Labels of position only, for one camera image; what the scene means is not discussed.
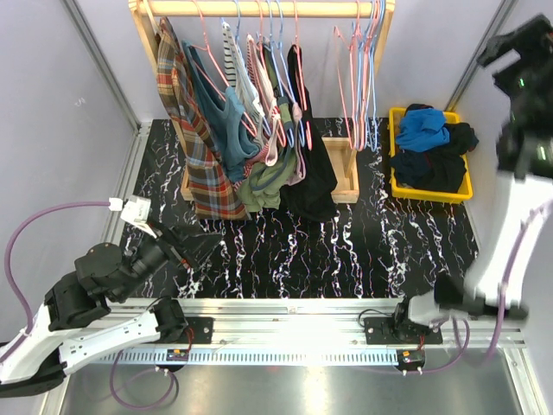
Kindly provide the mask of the black garment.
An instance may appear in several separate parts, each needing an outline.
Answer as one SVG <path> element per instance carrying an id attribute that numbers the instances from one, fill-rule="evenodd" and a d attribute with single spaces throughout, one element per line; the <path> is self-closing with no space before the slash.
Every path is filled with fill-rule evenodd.
<path id="1" fill-rule="evenodd" d="M 336 213 L 332 192 L 337 186 L 337 179 L 329 158 L 327 148 L 317 129 L 312 113 L 307 76 L 303 75 L 303 87 L 300 87 L 299 69 L 303 69 L 302 50 L 296 52 L 292 46 L 287 55 L 289 74 L 295 96 L 299 99 L 305 93 L 304 102 L 307 110 L 303 112 L 302 123 L 308 124 L 311 131 L 312 148 L 301 148 L 301 154 L 306 165 L 305 178 L 292 186 L 283 186 L 280 191 L 281 207 L 306 220 L 327 222 Z"/>

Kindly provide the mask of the blue tank top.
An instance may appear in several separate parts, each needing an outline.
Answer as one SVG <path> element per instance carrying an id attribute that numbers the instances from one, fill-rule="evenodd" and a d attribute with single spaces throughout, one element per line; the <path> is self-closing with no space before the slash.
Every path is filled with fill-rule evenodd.
<path id="1" fill-rule="evenodd" d="M 402 150 L 422 153 L 450 142 L 444 113 L 434 108 L 407 110 L 399 123 L 396 144 Z"/>

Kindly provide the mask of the pink wire hanger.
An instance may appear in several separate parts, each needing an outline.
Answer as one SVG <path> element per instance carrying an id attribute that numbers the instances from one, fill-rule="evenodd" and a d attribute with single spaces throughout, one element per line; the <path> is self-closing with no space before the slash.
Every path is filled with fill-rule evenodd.
<path id="1" fill-rule="evenodd" d="M 351 150 L 360 150 L 362 140 L 359 137 L 359 121 L 356 92 L 356 58 L 355 49 L 359 34 L 361 2 L 355 2 L 355 14 L 351 33 L 345 35 L 337 26 L 333 28 L 336 73 L 340 94 L 342 115 L 346 126 L 346 137 Z"/>

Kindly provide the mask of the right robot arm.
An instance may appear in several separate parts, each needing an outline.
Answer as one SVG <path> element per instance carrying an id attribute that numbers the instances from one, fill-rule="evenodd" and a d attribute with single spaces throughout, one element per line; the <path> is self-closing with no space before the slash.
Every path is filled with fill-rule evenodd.
<path id="1" fill-rule="evenodd" d="M 494 73 L 510 100 L 496 143 L 498 167 L 488 241 L 463 279 L 441 274 L 432 291 L 398 303 L 390 332 L 401 343 L 428 335 L 439 322 L 490 316 L 523 321 L 526 267 L 552 213 L 552 24 L 543 14 L 487 42 L 477 61 L 487 67 L 510 51 L 518 59 Z"/>

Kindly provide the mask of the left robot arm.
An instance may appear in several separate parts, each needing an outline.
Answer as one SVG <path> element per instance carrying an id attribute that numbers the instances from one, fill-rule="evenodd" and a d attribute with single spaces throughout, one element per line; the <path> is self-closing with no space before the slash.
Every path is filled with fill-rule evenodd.
<path id="1" fill-rule="evenodd" d="M 124 303 L 166 265 L 200 267 L 221 240 L 220 233 L 154 224 L 153 232 L 132 250 L 112 243 L 93 246 L 47 292 L 32 329 L 2 345 L 2 397 L 48 392 L 69 374 L 115 351 L 180 341 L 189 332 L 188 321 L 171 297 L 155 300 L 138 316 L 108 329 L 89 335 L 84 331 L 111 314 L 111 303 Z"/>

